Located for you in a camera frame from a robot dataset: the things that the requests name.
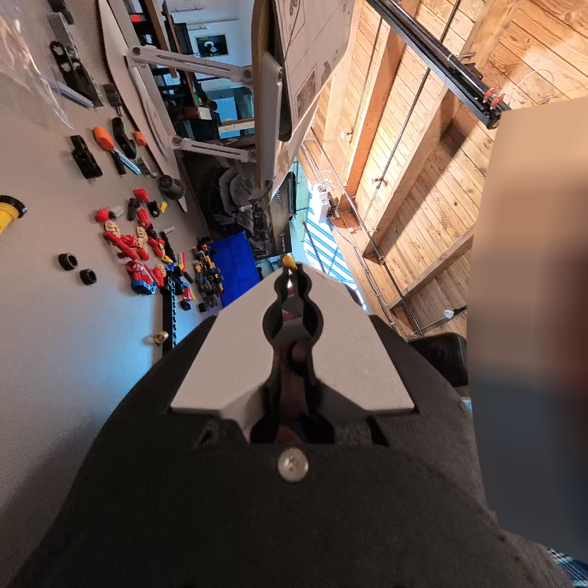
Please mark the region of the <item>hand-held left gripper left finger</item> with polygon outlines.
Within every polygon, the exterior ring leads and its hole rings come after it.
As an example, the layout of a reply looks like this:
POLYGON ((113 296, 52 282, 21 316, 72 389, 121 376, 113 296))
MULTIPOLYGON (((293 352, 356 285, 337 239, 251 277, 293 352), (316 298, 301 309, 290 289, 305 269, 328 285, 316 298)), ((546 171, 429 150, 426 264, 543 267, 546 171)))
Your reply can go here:
POLYGON ((220 311, 171 401, 234 421, 254 442, 296 442, 296 265, 220 311))

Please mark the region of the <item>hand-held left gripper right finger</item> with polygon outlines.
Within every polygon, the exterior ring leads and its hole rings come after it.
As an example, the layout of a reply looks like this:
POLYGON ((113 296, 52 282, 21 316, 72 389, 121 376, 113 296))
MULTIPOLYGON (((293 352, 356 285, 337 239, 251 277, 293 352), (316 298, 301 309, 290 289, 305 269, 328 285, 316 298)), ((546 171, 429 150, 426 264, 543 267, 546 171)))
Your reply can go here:
POLYGON ((296 429, 309 443, 359 442, 376 417, 415 410, 369 316, 349 288, 304 263, 291 271, 290 369, 302 378, 304 409, 296 429))

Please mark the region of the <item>long black lego beam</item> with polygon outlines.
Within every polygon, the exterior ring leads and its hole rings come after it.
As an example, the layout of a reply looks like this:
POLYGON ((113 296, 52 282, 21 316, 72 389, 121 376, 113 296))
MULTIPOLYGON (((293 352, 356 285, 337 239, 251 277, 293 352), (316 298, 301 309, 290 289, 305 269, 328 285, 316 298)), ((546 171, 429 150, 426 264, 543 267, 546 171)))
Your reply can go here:
POLYGON ((165 286, 162 290, 163 315, 162 328, 167 333, 166 340, 161 344, 162 354, 166 355, 177 344, 177 298, 175 295, 175 282, 171 275, 165 278, 165 286))

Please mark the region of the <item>pile of blue yellow lego parts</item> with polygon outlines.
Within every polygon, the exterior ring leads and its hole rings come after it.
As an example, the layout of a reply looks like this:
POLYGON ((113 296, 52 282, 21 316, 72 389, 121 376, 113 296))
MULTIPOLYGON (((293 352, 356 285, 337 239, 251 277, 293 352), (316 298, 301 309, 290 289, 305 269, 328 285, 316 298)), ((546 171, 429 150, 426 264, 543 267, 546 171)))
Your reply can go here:
POLYGON ((221 306, 221 296, 224 293, 224 277, 217 267, 212 256, 217 253, 213 248, 211 236, 197 239, 197 244, 190 249, 191 259, 185 252, 175 255, 182 275, 192 279, 201 300, 198 302, 198 311, 205 313, 221 306))

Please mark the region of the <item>black lego bevel gear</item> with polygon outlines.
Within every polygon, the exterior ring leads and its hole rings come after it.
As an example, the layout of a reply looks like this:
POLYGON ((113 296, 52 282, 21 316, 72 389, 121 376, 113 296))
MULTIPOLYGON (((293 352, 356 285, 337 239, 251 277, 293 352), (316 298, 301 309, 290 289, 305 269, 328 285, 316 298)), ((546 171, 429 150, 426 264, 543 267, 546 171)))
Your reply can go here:
POLYGON ((159 175, 157 178, 157 184, 161 193, 169 200, 179 201, 185 195, 185 183, 182 180, 173 178, 170 175, 159 175))

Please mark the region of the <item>black curved lego piece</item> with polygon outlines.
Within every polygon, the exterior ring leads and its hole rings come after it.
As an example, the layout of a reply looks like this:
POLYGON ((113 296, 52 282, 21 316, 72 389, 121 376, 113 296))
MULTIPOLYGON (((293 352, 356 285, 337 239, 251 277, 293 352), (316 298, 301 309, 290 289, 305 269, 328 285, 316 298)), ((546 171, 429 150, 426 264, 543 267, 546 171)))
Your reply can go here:
POLYGON ((112 118, 111 125, 113 137, 120 147, 120 151, 127 158, 134 160, 137 155, 136 144, 135 141, 127 135, 122 118, 119 116, 112 118))

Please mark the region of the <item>yellow lego wheel hub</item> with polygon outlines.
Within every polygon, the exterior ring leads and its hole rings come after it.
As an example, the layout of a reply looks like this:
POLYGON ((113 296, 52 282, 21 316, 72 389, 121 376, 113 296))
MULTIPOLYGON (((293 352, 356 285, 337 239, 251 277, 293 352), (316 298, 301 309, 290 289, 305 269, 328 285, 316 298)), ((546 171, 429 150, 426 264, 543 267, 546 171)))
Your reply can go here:
POLYGON ((1 227, 2 233, 13 221, 22 218, 28 211, 27 206, 9 195, 1 195, 1 227))

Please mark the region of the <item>dark leather seat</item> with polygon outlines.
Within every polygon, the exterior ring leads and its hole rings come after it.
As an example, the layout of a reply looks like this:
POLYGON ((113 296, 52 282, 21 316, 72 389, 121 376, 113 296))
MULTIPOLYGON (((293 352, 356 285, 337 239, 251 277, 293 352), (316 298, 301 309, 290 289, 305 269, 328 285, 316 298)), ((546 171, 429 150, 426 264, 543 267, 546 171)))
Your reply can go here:
POLYGON ((469 384, 467 340, 460 334, 441 333, 408 341, 453 387, 469 384))

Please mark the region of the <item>black cardboard box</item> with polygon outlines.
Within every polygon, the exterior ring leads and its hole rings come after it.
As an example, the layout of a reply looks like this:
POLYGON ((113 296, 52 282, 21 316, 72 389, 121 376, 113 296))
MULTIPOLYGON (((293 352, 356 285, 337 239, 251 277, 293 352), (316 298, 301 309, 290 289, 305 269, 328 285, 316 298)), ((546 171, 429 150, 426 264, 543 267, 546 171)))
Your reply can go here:
POLYGON ((290 171, 269 202, 270 257, 283 256, 292 251, 290 221, 296 213, 296 190, 296 175, 290 171))

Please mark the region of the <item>white curved board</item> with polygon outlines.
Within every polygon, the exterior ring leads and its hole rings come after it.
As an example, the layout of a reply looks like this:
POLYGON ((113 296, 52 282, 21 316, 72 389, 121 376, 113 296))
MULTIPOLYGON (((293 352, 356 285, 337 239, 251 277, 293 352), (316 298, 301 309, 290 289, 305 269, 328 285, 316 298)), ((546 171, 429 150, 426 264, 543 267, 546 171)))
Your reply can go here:
POLYGON ((171 119, 155 81, 151 65, 178 65, 174 53, 153 46, 140 46, 130 15, 122 1, 98 1, 106 62, 114 85, 130 119, 147 141, 147 149, 160 173, 183 180, 187 187, 179 203, 187 211, 189 182, 171 119))

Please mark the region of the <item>grey monitor back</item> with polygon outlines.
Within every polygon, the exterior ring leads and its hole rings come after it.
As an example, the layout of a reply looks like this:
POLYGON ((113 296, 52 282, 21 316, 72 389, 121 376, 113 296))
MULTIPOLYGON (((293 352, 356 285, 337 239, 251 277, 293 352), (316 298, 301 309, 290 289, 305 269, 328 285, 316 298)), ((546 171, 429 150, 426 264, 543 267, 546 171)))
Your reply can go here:
POLYGON ((254 1, 251 27, 256 179, 270 197, 287 173, 278 160, 293 129, 277 4, 254 1))

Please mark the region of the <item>blue plaid shirt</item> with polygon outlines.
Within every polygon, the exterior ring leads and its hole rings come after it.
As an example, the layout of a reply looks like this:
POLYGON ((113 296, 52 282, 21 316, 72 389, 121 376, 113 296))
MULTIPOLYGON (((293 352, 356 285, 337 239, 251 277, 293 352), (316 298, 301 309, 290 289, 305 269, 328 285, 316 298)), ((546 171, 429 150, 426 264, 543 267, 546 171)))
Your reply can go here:
POLYGON ((547 549, 575 587, 587 587, 587 563, 552 548, 547 549))

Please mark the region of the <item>clear plastic bag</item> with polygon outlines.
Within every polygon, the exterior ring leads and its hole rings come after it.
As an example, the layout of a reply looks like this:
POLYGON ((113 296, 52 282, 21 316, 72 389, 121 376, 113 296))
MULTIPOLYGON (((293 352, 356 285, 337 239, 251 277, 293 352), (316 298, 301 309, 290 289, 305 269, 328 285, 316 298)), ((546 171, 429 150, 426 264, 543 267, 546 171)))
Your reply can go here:
POLYGON ((7 75, 73 129, 50 84, 40 72, 24 35, 24 14, 18 1, 1 1, 1 73, 7 75))

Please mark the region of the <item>dark wall picture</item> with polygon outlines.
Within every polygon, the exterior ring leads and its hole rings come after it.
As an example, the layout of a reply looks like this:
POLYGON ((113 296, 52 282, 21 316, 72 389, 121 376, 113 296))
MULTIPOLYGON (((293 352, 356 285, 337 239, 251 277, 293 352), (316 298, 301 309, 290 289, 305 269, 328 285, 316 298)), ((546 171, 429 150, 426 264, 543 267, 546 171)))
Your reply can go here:
POLYGON ((200 35, 194 37, 198 55, 201 58, 217 58, 229 55, 225 34, 200 35))

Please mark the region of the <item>black ceiling rail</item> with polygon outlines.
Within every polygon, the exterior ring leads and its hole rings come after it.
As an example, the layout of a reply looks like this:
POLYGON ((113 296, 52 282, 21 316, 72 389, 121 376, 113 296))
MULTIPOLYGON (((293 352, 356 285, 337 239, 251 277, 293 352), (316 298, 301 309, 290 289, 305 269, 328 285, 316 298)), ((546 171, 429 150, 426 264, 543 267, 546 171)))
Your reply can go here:
POLYGON ((465 64, 395 1, 368 1, 427 67, 466 105, 486 128, 496 129, 510 111, 504 94, 481 80, 475 65, 465 64))

